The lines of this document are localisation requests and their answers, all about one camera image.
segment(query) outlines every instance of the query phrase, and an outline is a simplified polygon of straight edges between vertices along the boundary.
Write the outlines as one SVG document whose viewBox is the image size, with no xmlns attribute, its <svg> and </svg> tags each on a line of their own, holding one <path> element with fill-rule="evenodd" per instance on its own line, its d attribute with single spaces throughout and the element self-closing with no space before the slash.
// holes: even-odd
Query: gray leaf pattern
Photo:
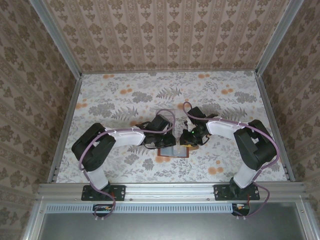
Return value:
<svg viewBox="0 0 320 240">
<path fill-rule="evenodd" d="M 175 113 L 173 134 L 179 139 L 186 121 L 182 103 L 189 101 L 206 115 L 218 114 L 242 122 L 258 119 L 268 127 L 266 111 L 259 100 L 260 92 L 252 71 L 83 75 L 81 94 L 77 100 L 57 182 L 86 182 L 83 174 L 78 171 L 78 161 L 71 147 L 94 123 L 101 123 L 111 129 L 129 128 L 152 121 L 159 109 L 167 108 Z M 171 117 L 166 112 L 161 114 L 166 118 Z M 36 113 L 33 117 L 39 125 L 45 124 Z M 308 134 L 308 127 L 301 130 L 301 134 Z M 19 140 L 28 144 L 11 131 L 9 128 L 1 128 L 0 139 L 11 142 Z M 218 135 L 212 135 L 209 142 L 198 150 L 190 151 L 189 158 L 157 155 L 157 150 L 144 146 L 116 147 L 110 151 L 102 168 L 112 183 L 228 182 L 242 164 L 237 145 Z M 41 159 L 44 163 L 50 161 L 46 154 Z M 0 176 L 8 178 L 5 171 L 0 171 Z M 279 163 L 262 172 L 258 180 L 281 181 L 286 180 L 286 176 Z M 19 179 L 18 175 L 13 182 L 20 184 L 21 188 L 28 184 L 27 179 Z"/>
</svg>

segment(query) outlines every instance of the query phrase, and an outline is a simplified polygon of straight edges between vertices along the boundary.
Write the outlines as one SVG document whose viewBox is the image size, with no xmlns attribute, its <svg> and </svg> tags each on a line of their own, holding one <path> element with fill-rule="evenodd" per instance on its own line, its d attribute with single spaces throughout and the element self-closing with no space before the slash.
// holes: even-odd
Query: cable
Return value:
<svg viewBox="0 0 320 240">
<path fill-rule="evenodd" d="M 260 175 L 260 173 L 262 172 L 262 170 L 264 170 L 264 169 L 266 169 L 266 168 L 274 165 L 274 164 L 279 160 L 279 158 L 280 158 L 280 150 L 279 150 L 278 145 L 277 145 L 276 142 L 273 140 L 273 138 L 270 137 L 268 134 L 266 134 L 265 132 L 263 132 L 263 131 L 261 131 L 261 130 L 253 127 L 253 126 L 250 126 L 250 125 L 248 125 L 248 124 L 241 123 L 241 122 L 237 122 L 237 121 L 232 121 L 232 120 L 227 120 L 227 119 L 219 118 L 219 117 L 213 117 L 213 118 L 202 117 L 202 118 L 201 118 L 201 117 L 192 116 L 192 115 L 190 115 L 189 113 L 187 113 L 187 111 L 186 111 L 186 109 L 185 109 L 185 105 L 186 105 L 186 104 L 188 104 L 188 105 L 190 106 L 190 108 L 192 108 L 192 105 L 191 105 L 191 103 L 188 102 L 188 101 L 185 101 L 185 102 L 183 103 L 183 105 L 182 105 L 182 109 L 183 109 L 184 113 L 185 113 L 189 118 L 196 119 L 196 120 L 204 120 L 204 119 L 206 119 L 206 120 L 221 121 L 221 122 L 230 123 L 230 124 L 238 124 L 238 125 L 240 125 L 240 126 L 249 128 L 249 129 L 251 129 L 251 130 L 253 130 L 253 131 L 255 131 L 255 132 L 257 132 L 257 133 L 259 133 L 259 134 L 261 134 L 261 135 L 263 135 L 263 136 L 265 136 L 265 137 L 272 143 L 272 145 L 274 146 L 275 151 L 276 151 L 275 160 L 273 160 L 272 162 L 270 162 L 270 163 L 262 166 L 262 167 L 259 169 L 259 171 L 256 173 L 256 175 L 253 177 L 253 179 L 252 179 L 252 183 L 253 183 L 254 185 L 256 185 L 258 188 L 262 188 L 263 190 L 265 190 L 265 191 L 267 192 L 267 197 L 265 198 L 263 204 L 258 208 L 258 210 L 256 210 L 255 212 L 253 212 L 253 213 L 251 213 L 251 214 L 249 214 L 249 215 L 247 215 L 247 216 L 243 216 L 241 213 L 239 213 L 239 212 L 237 212 L 237 211 L 234 211 L 236 214 L 238 214 L 238 215 L 240 215 L 240 216 L 243 216 L 243 217 L 246 217 L 246 218 L 249 218 L 249 217 L 254 216 L 256 213 L 258 213 L 258 212 L 264 207 L 264 205 L 267 203 L 267 201 L 269 200 L 269 197 L 270 197 L 270 192 L 269 192 L 269 190 L 266 189 L 266 188 L 263 187 L 263 186 L 258 185 L 258 184 L 257 184 L 256 182 L 254 182 L 254 181 L 255 181 L 255 180 L 257 179 L 257 177 Z"/>
<path fill-rule="evenodd" d="M 98 193 L 101 193 L 101 194 L 103 194 L 103 195 L 108 196 L 108 197 L 112 200 L 112 208 L 111 208 L 110 212 L 109 212 L 104 218 L 109 217 L 109 216 L 111 215 L 111 213 L 115 210 L 115 208 L 116 208 L 116 199 L 115 199 L 113 196 L 111 196 L 109 193 L 104 192 L 104 191 L 101 191 L 101 190 L 99 190 L 98 188 L 96 188 L 96 186 L 90 181 L 90 178 L 89 178 L 89 176 L 88 176 L 87 171 L 85 170 L 85 168 L 82 167 L 82 161 L 84 160 L 84 158 L 85 158 L 87 152 L 89 151 L 89 149 L 91 148 L 91 146 L 92 146 L 96 141 L 98 141 L 102 136 L 107 135 L 107 134 L 109 134 L 109 133 L 114 133 L 115 131 L 116 131 L 116 132 L 133 131 L 133 132 L 139 132 L 139 133 L 143 132 L 143 133 L 152 133 L 152 134 L 164 134 L 164 133 L 167 133 L 167 132 L 171 131 L 171 130 L 175 127 L 175 125 L 176 125 L 176 116 L 175 116 L 175 114 L 174 114 L 171 110 L 169 110 L 169 109 L 160 109 L 160 110 L 156 113 L 156 115 L 158 115 L 160 112 L 163 112 L 163 111 L 167 111 L 167 112 L 171 113 L 171 115 L 172 115 L 172 117 L 173 117 L 172 125 L 171 125 L 171 127 L 169 127 L 167 130 L 163 130 L 163 131 L 151 131 L 151 130 L 144 130 L 144 129 L 142 130 L 142 129 L 136 129 L 136 128 L 120 128 L 120 129 L 106 130 L 106 131 L 100 133 L 99 135 L 97 135 L 97 136 L 89 143 L 89 145 L 85 148 L 85 150 L 83 151 L 83 153 L 82 153 L 82 155 L 81 155 L 81 157 L 80 157 L 80 159 L 79 159 L 79 163 L 78 163 L 79 170 L 80 170 L 81 172 L 83 172 L 85 178 L 89 181 L 90 186 L 91 186 L 95 191 L 97 191 Z M 97 216 L 97 209 L 95 209 L 95 211 L 94 211 L 94 216 L 95 216 L 96 218 L 98 217 L 98 216 Z"/>
</svg>

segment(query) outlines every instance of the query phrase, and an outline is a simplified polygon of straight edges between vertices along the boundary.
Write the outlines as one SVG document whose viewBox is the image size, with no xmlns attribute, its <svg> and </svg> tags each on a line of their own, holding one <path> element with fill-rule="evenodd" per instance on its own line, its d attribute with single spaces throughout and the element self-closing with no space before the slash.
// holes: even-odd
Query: floral wallpaper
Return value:
<svg viewBox="0 0 320 240">
<path fill-rule="evenodd" d="M 20 239 L 75 78 L 28 0 L 0 0 L 0 239 Z"/>
<path fill-rule="evenodd" d="M 320 1 L 305 0 L 263 73 L 287 155 L 320 223 Z"/>
<path fill-rule="evenodd" d="M 94 123 L 128 128 L 151 121 L 159 109 L 172 109 L 173 135 L 178 141 L 187 119 L 184 101 L 206 115 L 216 113 L 241 122 L 261 120 L 271 133 L 253 71 L 85 74 L 56 182 L 87 182 L 71 147 Z M 237 144 L 213 135 L 207 144 L 190 151 L 189 158 L 161 157 L 157 150 L 127 145 L 113 148 L 102 166 L 112 183 L 185 183 L 228 182 L 241 164 Z M 281 162 L 258 180 L 286 181 Z"/>
<path fill-rule="evenodd" d="M 83 73 L 254 69 L 289 0 L 44 0 Z"/>
</svg>

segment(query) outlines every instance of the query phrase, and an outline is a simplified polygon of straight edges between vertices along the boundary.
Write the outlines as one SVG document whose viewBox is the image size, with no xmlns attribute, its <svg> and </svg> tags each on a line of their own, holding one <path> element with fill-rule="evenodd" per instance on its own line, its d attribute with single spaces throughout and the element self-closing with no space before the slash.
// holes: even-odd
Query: floral tablecloth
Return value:
<svg viewBox="0 0 320 240">
<path fill-rule="evenodd" d="M 200 107 L 206 115 L 216 113 L 241 122 L 261 120 L 271 133 L 253 71 L 83 75 L 56 182 L 86 182 L 71 147 L 92 124 L 127 128 L 150 121 L 158 109 L 168 108 L 175 112 L 174 135 L 179 139 L 186 120 L 184 101 Z M 206 145 L 190 151 L 189 158 L 160 157 L 144 146 L 113 148 L 103 169 L 112 183 L 227 182 L 241 164 L 237 144 L 214 135 Z M 258 178 L 285 180 L 281 162 Z"/>
</svg>

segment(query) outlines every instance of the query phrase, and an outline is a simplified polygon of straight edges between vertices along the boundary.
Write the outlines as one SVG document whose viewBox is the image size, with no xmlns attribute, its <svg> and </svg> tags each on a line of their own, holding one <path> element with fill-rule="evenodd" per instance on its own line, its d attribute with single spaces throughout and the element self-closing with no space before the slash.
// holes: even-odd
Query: patterned wall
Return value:
<svg viewBox="0 0 320 240">
<path fill-rule="evenodd" d="M 45 0 L 82 72 L 254 69 L 289 0 Z"/>
<path fill-rule="evenodd" d="M 263 80 L 297 181 L 320 220 L 320 1 L 305 0 Z"/>
<path fill-rule="evenodd" d="M 47 181 L 75 79 L 28 0 L 0 0 L 0 239 Z"/>
</svg>

